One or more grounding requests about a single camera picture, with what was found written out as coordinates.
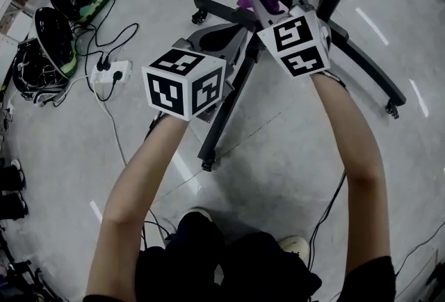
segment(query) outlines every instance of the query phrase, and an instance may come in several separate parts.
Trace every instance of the wire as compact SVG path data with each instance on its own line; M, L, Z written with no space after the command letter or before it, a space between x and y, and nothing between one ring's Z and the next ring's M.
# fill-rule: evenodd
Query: wire
M425 263L425 265L422 267L422 269L417 273L417 275L415 275L415 277L411 280L411 282L408 283L408 284L405 286L405 288L402 289L402 291L400 291L400 292L398 293L398 295L396 296L396 298L395 298L394 300L398 299L398 298L401 296L401 294L402 294L403 292L405 292L405 291L406 291L406 290L413 284L413 282L420 276L420 274L423 272L423 270L426 269L426 267L428 266L428 264L430 263L430 261L434 258L434 256L435 256L435 253L431 255L431 257L428 259L428 261Z
M152 123L149 126L147 135L145 136L145 140L147 140L147 137L152 133L152 131L154 130L154 128L159 124L159 122L161 121L162 118L162 111L159 111L153 118Z
M123 151L122 151L122 147L121 147L120 142L119 142L118 131L116 130L116 124L115 124L115 121L114 121L114 119L113 119L113 116L110 114L110 112L109 112L108 109L106 108L105 103L100 102L100 100L99 100L99 96L97 95L97 92L96 92L96 82L95 82L95 81L92 83L92 90L93 90L93 93L95 94L97 103L99 103L99 105L100 105L100 107L102 108L102 110L104 111L104 113L110 118L111 122L113 123L113 131L114 131L114 136L115 136L116 144L117 144L118 149L119 149L120 158L121 158L121 160L122 160L122 163L123 163L124 167L126 167L126 166L127 166L127 162L125 161L124 153L123 153ZM169 233L168 230L166 230L161 224L159 224L158 219L157 219L157 217L154 215L152 209L149 208L148 210L149 210L149 212L152 214L152 216L153 216L154 220L156 221L156 223L155 223L155 222L151 222L151 221L146 221L146 223L150 223L150 224L157 225L157 226L158 226L158 229L159 229L159 228L160 228L160 229L163 229L165 232L167 232L167 237L169 237L169 236L170 236L170 233ZM163 237L163 235L162 235L162 233L161 233L160 230L159 230L159 234L161 235L162 239L164 239L164 237Z
M60 105L65 101L66 97L68 96L68 93L69 93L69 91L71 90L73 84L76 83L76 82L78 82L78 81L80 81L81 79L84 79L84 78L88 78L88 76L82 76L82 77L79 77L79 78L76 78L75 80L73 80L73 81L71 82L70 86L68 87L68 89L62 94L62 96L60 97L60 99L59 99L56 103L53 103L53 105L54 105L56 108L57 108L58 106L60 106Z
M314 260L315 260L315 238L317 236L318 229L320 228L320 225L323 224L323 222L329 216L329 213L331 212L331 209L335 202L335 199L339 195L341 187L343 186L343 183L345 182L345 178L346 178L346 171L343 171L343 175L341 175L340 183L337 187L337 190L335 191L331 201L327 205L326 210L323 212L323 215L321 216L320 220L318 221L318 223L314 229L314 232L312 233L311 239L309 240L309 261L307 263L307 267L310 271L312 270L312 267L314 265Z
M96 82L94 81L92 83L92 90L95 94L96 100L99 103L100 107L102 108L102 110L104 111L104 113L110 118L111 122L113 123L113 131L114 131L114 137L116 139L116 144L118 145L118 149L119 149L119 153L120 153L120 158L122 159L122 164L125 166L127 166L127 162L125 161L125 157L124 157L124 153L122 151L122 147L120 146L120 142L119 142L119 137L118 137L118 131L116 130L116 124L114 122L113 116L111 116L110 112L108 111L108 109L106 108L105 104L103 104L100 100L99 100L99 96L97 95L96 92Z
M110 42L107 42L107 43L104 43L104 44L99 44L98 39L97 39L99 30L100 30L100 28L102 27L102 24L105 22L105 20L106 20L106 19L108 18L108 16L110 15L110 12L111 12L111 10L113 9L113 7L114 7L115 4L116 4L116 0L113 0L113 3L111 4L110 8L108 9L108 11L107 11L107 13L105 14L104 18L102 19L102 21L99 23L99 26L98 26L98 27L94 26L93 24L88 24L88 25L86 26L87 29L86 29L83 33L81 33L81 34L76 38L76 40L74 41L74 48L76 49L76 53L77 53L79 56L81 56L81 57L85 57L85 64L84 64L84 66L83 66L85 75L88 74L88 73L87 73L88 57L89 57L90 55L93 55L93 54L101 54L101 59L102 59L102 56L105 54L105 51L102 51L102 50L100 50L100 49L98 49L97 51L90 52L90 46L91 46L91 43L93 42L93 40L95 41L95 45L96 45L97 48L101 48L101 47L109 46L109 45L114 44L126 30L130 29L131 27L135 27L133 33L132 33L132 34L131 34L131 35L130 35L124 42L120 43L120 44L117 45L117 46L114 46L114 48L112 48L112 49L108 52L108 54L106 55L106 58L105 58L105 60L108 61L109 56L111 55L111 53L114 52L116 49L122 47L122 46L125 45L126 43L128 43L128 41L130 41L130 40L136 35L136 33L137 33L138 30L139 30L139 24L138 24L137 22L135 22L135 23L130 24L130 25L128 25L127 27L125 27L125 28L124 28L124 29L123 29L123 30L122 30L122 31L121 31L121 32L114 38L114 40L112 40L112 41L110 41ZM87 48L86 48L86 53L81 54L80 51L77 49L77 42L79 41L79 39L80 39L83 35L85 35L86 33L91 32L91 31L93 31L93 34L92 34L91 39L88 41L88 45L87 45ZM90 82L87 80L86 83L87 83L88 89L90 89L90 91L93 92L93 89L91 88ZM101 97L99 97L99 100L101 100L102 102L105 102L105 101L106 101L106 100L103 100Z
M19 90L16 89L15 92L13 93L13 95L11 95L11 98L8 99L8 105L6 106L6 108L9 108L9 107L10 107L10 105L11 105L12 102L13 102L13 98L14 98L14 96L17 94L18 91L19 91Z
M403 260L402 266L400 266L400 269L396 272L396 278L398 277L399 273L402 271L403 266L405 266L406 260L410 257L410 255L412 255L421 246L428 244L432 240L432 238L434 238L437 235L437 233L442 229L442 227L444 225L445 225L445 221L438 227L438 229L435 231L435 233L428 240L426 240L423 243L416 246L414 249L412 249L412 251L408 255L406 255L406 258Z
M155 222L153 222L153 221L145 221L144 223L149 223L149 224L157 225L158 228L162 229L162 230L167 234L167 237L170 236L170 233L168 232L168 230L165 229L161 224L159 224L159 223L155 223Z
M337 297L339 294L341 293L341 291L340 292L337 292L333 297L331 297L331 299L328 301L328 302L331 302L335 297Z
M13 122L13 117L9 114L9 111L5 110L3 116L5 117L6 122Z
M114 91L114 86L116 85L116 82L115 81L113 81L113 85L111 86L111 91L110 91L110 94L108 94L108 97L107 98L104 98L104 99L102 99L101 97L99 97L99 96L97 96L97 98L101 101L101 102L106 102L107 100L109 100L110 99L110 97L111 97L111 95L113 94L113 91Z
M144 248L145 250L147 250L148 246L147 246L147 240L145 238L145 224L142 226L142 239L144 240Z

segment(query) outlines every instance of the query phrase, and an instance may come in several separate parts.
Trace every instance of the black cable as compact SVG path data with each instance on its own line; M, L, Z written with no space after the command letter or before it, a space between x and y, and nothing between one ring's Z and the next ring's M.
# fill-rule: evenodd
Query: black cable
M145 236L145 224L142 226L142 239L144 240L144 248L145 248L145 250L147 250L148 246L147 246L147 240L146 240L146 236Z
M153 222L153 221L145 221L144 223L149 223L149 224L157 225L158 227L160 227L160 229L162 229L162 230L167 234L167 238L170 236L170 233L168 232L168 230L165 229L161 224L155 223L155 222Z
M3 112L3 116L5 117L5 120L6 120L7 122L13 122L13 117L11 116L11 114L10 114L10 112L9 112L9 109L6 109L6 110Z
M162 117L163 117L163 113L162 113L162 111L159 111L159 113L154 117L152 123L150 124L148 132L147 132L147 135L145 135L144 141L147 140L147 137L152 133L154 128L159 124L159 122L161 121Z
M106 102L110 99L111 95L113 94L114 86L116 85L116 82L113 81L113 85L111 86L110 94L108 94L107 98L102 99L100 96L97 96L97 99L99 99L101 102Z
M403 268L403 266L405 265L406 260L410 257L410 255L412 255L412 254L413 254L418 248L420 248L421 246L428 244L428 243L432 240L432 238L434 238L434 237L437 235L437 233L439 232L439 230L441 230L441 228L442 228L444 225L445 225L445 221L438 227L438 229L436 230L436 232L435 232L435 233L434 233L428 240L426 240L426 241L424 241L423 243L421 243L421 244L419 244L418 246L416 246L414 249L412 249L412 251L411 251L408 255L406 255L406 258L403 260L402 266L400 266L400 269L396 272L396 278L397 278L397 276L399 275L399 273L402 271L402 268Z
M83 66L83 69L84 69L84 72L85 72L85 75L86 75L86 76L88 76L88 72L87 72L88 57L89 57L90 55L93 55L93 54L101 54L101 59L100 59L100 61L101 61L101 60L102 60L102 56L105 54L105 52L102 51L102 50L100 50L100 49L98 49L97 51L90 52L90 46L91 46L91 43L92 43L93 40L95 41L95 45L96 45L97 48L105 47L105 46L109 46L109 45L112 45L113 43L115 43L115 42L119 39L119 37L120 37L126 30L130 29L130 28L133 27L133 26L136 27L136 28L134 29L134 32L133 32L133 33L132 33L132 34L131 34L131 35L130 35L124 42L122 42L121 44L115 46L114 48L112 48L112 49L108 52L108 54L107 54L106 57L105 57L105 61L108 61L109 56L110 56L110 54L111 54L113 51L115 51L116 49L118 49L118 48L120 48L121 46L123 46L123 45L125 45L126 43L128 43L128 41L130 41L130 40L136 35L136 32L138 32L139 24L138 24L137 22L135 22L135 23L130 24L130 25L128 25L127 27L125 27L125 28L124 28L124 29L123 29L123 30L122 30L122 31L115 37L114 40L112 40L112 41L110 41L110 42L107 42L107 43L104 43L104 44L99 44L99 43L98 43L97 36L98 36L98 34L99 34L99 30L100 30L100 28L102 27L102 24L105 22L105 20L106 20L106 19L108 18L108 16L110 15L110 12L111 12L111 10L113 9L113 7L114 7L115 4L116 4L116 0L113 0L113 3L111 4L111 6L110 6L110 8L108 9L107 13L105 14L104 18L103 18L103 19L101 20L101 22L99 23L99 26L96 27L96 26L94 26L93 24L88 24L88 25L86 26L85 31L84 31L83 33L81 33L81 34L76 38L76 40L74 41L74 48L76 49L76 53L78 54L78 56L85 57L85 64L84 64L84 66ZM79 52L79 50L77 49L77 42L79 41L79 38L80 38L80 37L82 37L83 35L85 35L86 33L91 32L91 31L93 32L93 34L92 34L91 39L88 41L88 45L87 45L87 48L86 48L86 53L81 54L81 53ZM88 89L93 93L94 90L91 88L90 81L88 80L88 78L86 78L86 83L87 83ZM99 98L99 100L101 100L102 102L105 102L106 100L109 99L109 96L108 96L108 98L105 99L105 100L103 100L100 96L98 96L98 98Z
M307 267L310 271L312 270L312 267L314 265L314 260L315 260L315 238L317 236L318 229L320 228L320 225L323 224L326 221L327 217L329 216L329 213L331 212L331 209L335 202L335 199L339 195L341 187L343 186L343 183L345 182L345 179L346 179L346 171L343 171L343 175L341 175L340 183L337 187L337 190L335 191L331 201L327 205L326 210L323 212L316 227L314 228L314 232L312 233L311 239L309 240L309 261L307 263Z
M67 95L64 95L63 99L59 103L56 104L53 102L53 107L58 108L60 105L62 105L62 103L65 101L65 99L67 99Z

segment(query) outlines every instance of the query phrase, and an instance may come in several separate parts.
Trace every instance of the plug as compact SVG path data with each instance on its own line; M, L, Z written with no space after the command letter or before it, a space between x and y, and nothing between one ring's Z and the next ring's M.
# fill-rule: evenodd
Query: plug
M119 81L123 76L123 73L121 71L116 71L113 74L113 85L116 84L117 81Z
M104 55L104 54L101 54L101 55L100 55L100 58L99 58L99 60L97 61L97 64L96 64L96 68L97 68L97 70L98 70L99 72L102 72L102 71L104 70L104 64L102 63L102 57L103 57L103 55Z
M108 70L111 68L111 63L110 63L110 61L109 61L109 57L108 57L108 56L109 56L109 55L107 54L106 57L105 57L105 59L104 59L104 63L103 63L103 65L102 65L104 71L108 71Z

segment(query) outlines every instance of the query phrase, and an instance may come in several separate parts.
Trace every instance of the white power strip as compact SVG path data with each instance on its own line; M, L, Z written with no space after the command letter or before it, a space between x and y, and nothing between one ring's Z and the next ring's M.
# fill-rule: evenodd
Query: white power strip
M111 62L111 67L108 71L98 71L95 66L92 70L90 76L91 85L93 82L101 83L101 84L113 84L113 75L117 71L122 72L122 78L119 79L116 83L126 83L131 74L131 64L129 61L119 61L119 62Z

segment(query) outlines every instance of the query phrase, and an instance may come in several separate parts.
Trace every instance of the black tripod stand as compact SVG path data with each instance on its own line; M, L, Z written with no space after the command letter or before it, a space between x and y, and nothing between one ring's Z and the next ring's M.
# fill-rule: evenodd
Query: black tripod stand
M398 118L397 106L404 105L406 98L397 88L394 82L382 71L382 69L369 56L367 56L354 42L349 39L348 32L330 20L335 8L340 0L321 0L317 8L317 15L324 22L328 23L332 32L332 43L340 48L346 55L360 66L388 95L389 100L386 105L388 114L395 119ZM236 101L248 80L250 72L256 62L258 62L264 46L256 32L262 30L255 14L243 8L232 9L228 6L216 3L212 0L195 0L195 5L199 9L192 17L192 21L197 24L205 20L208 13L218 16L228 22L244 25L254 35L250 39L246 51L245 59L241 63L238 74L232 85L234 90L225 98L220 110L202 144L198 157L202 160L202 168L211 171L215 161L215 147L223 132Z

